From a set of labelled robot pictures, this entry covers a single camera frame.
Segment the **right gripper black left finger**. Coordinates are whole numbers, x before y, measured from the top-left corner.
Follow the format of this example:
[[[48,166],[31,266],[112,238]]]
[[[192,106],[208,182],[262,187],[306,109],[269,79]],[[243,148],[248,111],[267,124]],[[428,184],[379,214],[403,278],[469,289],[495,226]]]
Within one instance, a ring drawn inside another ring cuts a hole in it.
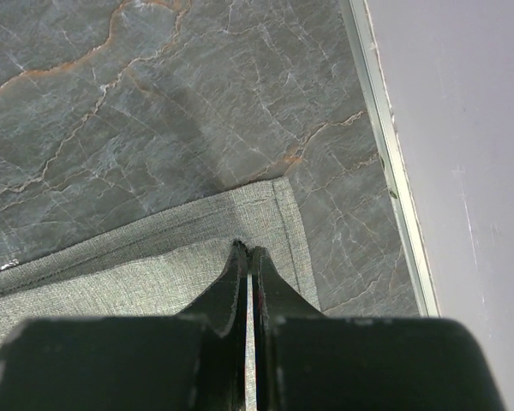
[[[0,410],[242,410],[248,249],[179,314],[30,319],[0,348]]]

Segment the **aluminium frame rail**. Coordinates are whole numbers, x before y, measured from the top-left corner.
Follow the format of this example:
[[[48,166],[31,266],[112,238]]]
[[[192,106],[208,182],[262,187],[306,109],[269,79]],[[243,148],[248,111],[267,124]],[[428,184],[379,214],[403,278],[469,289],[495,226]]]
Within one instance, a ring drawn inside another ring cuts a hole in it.
[[[368,3],[341,1],[339,4],[374,138],[384,164],[386,184],[415,291],[416,304],[420,314],[438,317],[439,308],[433,279],[399,145],[395,116],[386,89]]]

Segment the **grey-green cloth napkin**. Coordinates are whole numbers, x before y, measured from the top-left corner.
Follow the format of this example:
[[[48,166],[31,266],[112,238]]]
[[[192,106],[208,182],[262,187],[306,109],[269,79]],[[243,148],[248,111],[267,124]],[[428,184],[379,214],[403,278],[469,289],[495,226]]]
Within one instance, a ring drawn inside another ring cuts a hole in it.
[[[159,212],[0,273],[0,348],[30,319],[179,314],[221,274],[235,241],[248,249],[245,407],[255,405],[252,251],[319,308],[291,185],[256,182]]]

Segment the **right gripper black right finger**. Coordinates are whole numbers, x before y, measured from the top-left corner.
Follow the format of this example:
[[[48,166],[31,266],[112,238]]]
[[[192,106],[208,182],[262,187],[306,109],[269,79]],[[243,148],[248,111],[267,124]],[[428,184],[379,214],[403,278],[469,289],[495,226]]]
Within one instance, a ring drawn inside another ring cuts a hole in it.
[[[481,348],[439,318],[329,318],[252,251],[260,410],[501,410]]]

